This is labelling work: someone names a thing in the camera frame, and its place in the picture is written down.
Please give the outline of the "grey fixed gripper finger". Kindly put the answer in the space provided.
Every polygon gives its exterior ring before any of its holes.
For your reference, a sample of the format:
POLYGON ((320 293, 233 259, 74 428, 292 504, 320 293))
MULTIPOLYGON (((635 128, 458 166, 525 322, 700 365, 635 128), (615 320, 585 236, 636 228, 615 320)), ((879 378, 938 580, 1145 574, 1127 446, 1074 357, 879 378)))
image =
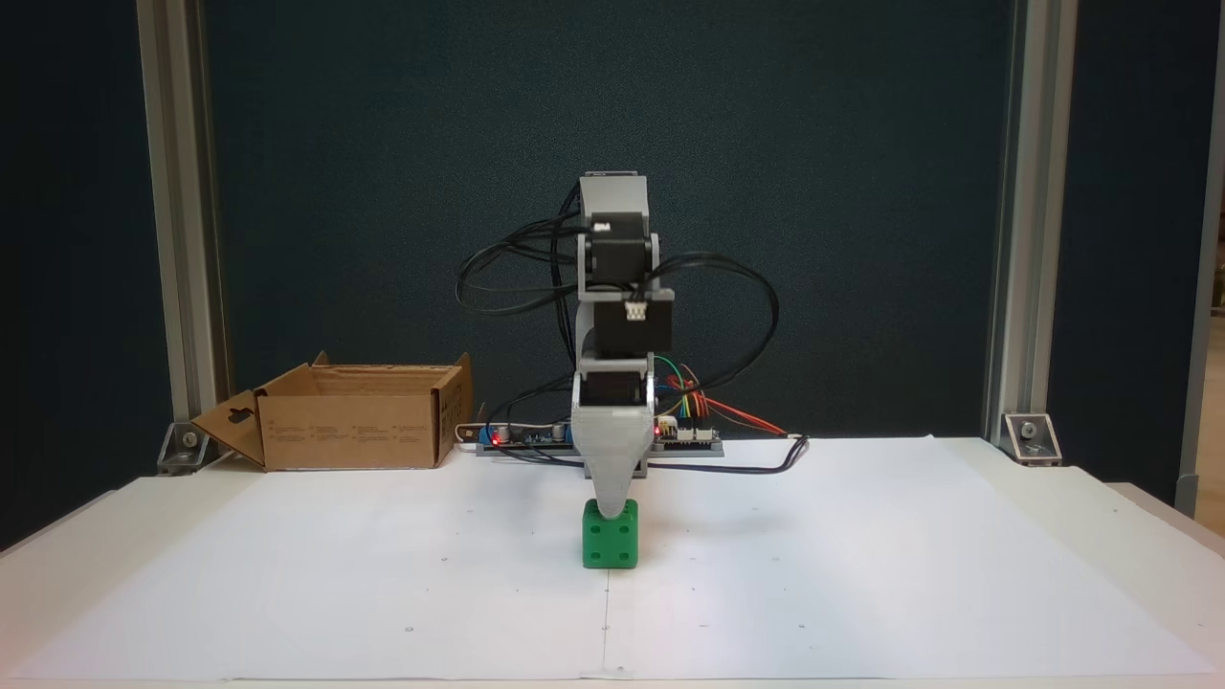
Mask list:
POLYGON ((626 509, 635 471, 650 444, 652 432, 577 432, 601 519, 617 519, 626 509))

